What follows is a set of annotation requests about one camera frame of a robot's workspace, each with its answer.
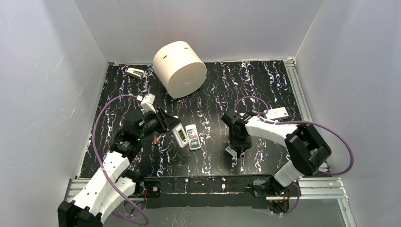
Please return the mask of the white remote control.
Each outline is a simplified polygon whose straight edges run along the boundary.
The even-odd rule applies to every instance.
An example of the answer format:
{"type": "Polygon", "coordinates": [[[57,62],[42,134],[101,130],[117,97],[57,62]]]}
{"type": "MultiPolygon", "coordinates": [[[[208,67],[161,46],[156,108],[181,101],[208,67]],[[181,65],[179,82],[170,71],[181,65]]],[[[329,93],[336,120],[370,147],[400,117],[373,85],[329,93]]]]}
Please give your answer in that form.
{"type": "Polygon", "coordinates": [[[174,134],[174,136],[175,136],[175,139],[176,139],[176,141],[177,141],[177,143],[178,143],[178,146],[179,146],[180,148],[184,148],[185,146],[188,145],[189,140],[188,140],[188,138],[187,138],[185,129],[184,129],[184,127],[182,126],[181,123],[178,124],[177,126],[175,126],[175,127],[172,129],[172,132],[173,132],[173,134],[174,134]]]}

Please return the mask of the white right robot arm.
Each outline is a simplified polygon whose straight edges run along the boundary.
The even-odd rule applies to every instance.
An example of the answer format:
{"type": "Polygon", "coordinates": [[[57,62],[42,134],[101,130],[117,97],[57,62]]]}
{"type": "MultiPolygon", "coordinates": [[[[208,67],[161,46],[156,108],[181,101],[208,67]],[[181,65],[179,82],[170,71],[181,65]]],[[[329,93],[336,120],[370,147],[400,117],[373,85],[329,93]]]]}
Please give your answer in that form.
{"type": "Polygon", "coordinates": [[[254,113],[229,111],[221,120],[229,128],[229,148],[245,151],[253,145],[252,137],[260,137],[285,147],[288,161],[265,183],[254,185],[256,191],[280,194],[304,176],[312,176],[331,155],[331,148],[310,123],[266,123],[254,113]]]}

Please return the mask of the small grey remote control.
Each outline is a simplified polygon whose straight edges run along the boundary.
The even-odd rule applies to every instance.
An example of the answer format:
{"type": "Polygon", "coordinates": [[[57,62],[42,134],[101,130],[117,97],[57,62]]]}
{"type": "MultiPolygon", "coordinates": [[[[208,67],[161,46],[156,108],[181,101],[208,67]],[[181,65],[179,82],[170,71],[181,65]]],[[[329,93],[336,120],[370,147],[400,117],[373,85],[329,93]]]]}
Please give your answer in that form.
{"type": "Polygon", "coordinates": [[[189,140],[189,150],[190,151],[196,151],[201,148],[201,140],[199,138],[199,134],[197,131],[197,127],[195,124],[190,124],[185,126],[185,131],[188,136],[189,140]]]}

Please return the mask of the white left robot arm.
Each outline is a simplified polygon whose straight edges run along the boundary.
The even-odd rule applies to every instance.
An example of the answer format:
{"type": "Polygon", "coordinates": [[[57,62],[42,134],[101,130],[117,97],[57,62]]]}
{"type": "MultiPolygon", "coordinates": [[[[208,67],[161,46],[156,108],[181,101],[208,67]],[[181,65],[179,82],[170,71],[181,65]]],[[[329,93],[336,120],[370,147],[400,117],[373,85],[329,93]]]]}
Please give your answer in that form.
{"type": "Polygon", "coordinates": [[[148,112],[124,121],[100,167],[84,188],[57,210],[60,227],[101,227],[111,213],[135,192],[141,175],[129,166],[142,149],[142,140],[172,131],[182,121],[164,111],[148,112]]]}

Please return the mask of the white remote battery cover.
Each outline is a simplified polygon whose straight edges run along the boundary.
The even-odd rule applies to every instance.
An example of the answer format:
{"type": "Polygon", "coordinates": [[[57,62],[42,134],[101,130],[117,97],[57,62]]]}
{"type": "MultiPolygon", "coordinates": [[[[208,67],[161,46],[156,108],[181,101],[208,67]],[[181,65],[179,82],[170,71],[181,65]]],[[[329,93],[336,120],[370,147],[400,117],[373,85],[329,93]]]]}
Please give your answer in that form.
{"type": "Polygon", "coordinates": [[[228,152],[232,157],[237,157],[237,152],[231,147],[227,146],[225,151],[228,152]]]}

